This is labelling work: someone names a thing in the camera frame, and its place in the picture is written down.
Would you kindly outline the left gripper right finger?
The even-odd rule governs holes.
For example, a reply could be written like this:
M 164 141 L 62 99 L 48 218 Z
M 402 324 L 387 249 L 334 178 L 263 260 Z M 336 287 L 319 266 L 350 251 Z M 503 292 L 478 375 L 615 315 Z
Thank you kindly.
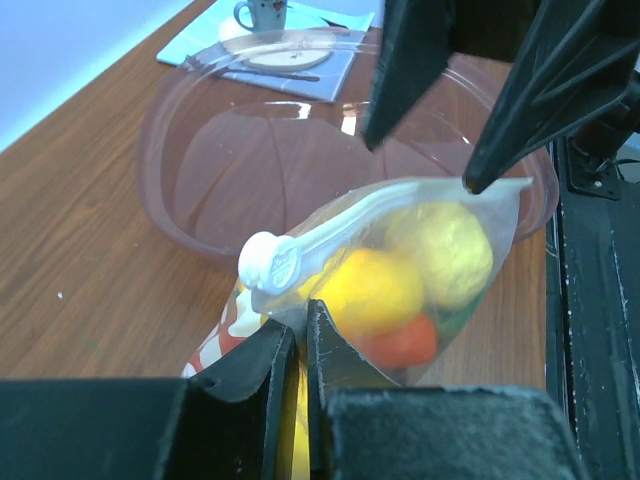
M 375 402 L 395 384 L 338 333 L 320 300 L 308 305 L 307 364 L 311 477 L 365 477 L 392 432 Z

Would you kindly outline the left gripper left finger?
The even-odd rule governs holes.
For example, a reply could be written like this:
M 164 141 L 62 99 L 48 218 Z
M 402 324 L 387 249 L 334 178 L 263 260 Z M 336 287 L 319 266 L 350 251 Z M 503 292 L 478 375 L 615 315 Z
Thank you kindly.
M 289 479 L 298 358 L 291 328 L 269 320 L 191 380 L 184 429 L 192 479 Z

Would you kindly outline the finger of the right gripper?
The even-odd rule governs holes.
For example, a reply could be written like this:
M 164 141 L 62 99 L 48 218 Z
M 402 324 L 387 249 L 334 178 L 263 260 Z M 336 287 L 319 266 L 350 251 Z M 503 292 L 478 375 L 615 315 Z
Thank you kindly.
M 447 67 L 454 24 L 452 1 L 384 3 L 381 45 L 362 130 L 368 150 L 384 142 Z
M 479 194 L 519 160 L 618 104 L 639 55 L 636 1 L 543 1 L 463 175 Z

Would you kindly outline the yellow fake mango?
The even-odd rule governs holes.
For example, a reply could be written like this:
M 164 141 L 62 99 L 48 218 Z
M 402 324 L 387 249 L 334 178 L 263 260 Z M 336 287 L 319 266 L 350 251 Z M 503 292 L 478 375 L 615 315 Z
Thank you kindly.
M 338 331 L 352 340 L 406 326 L 422 307 L 424 286 L 418 269 L 400 255 L 340 249 L 297 294 L 323 301 Z

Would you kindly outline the fake orange carrot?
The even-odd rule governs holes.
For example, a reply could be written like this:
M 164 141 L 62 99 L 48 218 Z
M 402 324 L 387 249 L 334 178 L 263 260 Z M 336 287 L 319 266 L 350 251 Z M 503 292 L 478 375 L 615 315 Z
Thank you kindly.
M 438 334 L 434 321 L 420 313 L 399 330 L 362 337 L 355 346 L 376 367 L 399 369 L 428 364 L 438 351 Z

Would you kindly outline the clear zip top bag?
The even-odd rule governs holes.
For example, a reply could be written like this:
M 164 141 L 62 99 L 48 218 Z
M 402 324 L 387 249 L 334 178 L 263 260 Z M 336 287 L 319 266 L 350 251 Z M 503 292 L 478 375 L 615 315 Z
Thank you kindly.
M 528 177 L 478 195 L 453 177 L 362 187 L 289 232 L 253 234 L 219 324 L 184 367 L 192 377 L 269 318 L 296 325 L 324 303 L 341 337 L 402 382 L 424 371 L 469 322 L 502 267 Z

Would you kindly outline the pale yellow fake apple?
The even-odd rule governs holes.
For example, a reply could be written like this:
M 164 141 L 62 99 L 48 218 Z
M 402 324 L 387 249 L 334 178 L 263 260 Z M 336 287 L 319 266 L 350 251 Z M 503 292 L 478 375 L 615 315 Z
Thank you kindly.
M 487 235 L 461 203 L 421 203 L 391 215 L 385 242 L 418 267 L 427 302 L 443 309 L 467 306 L 493 269 Z

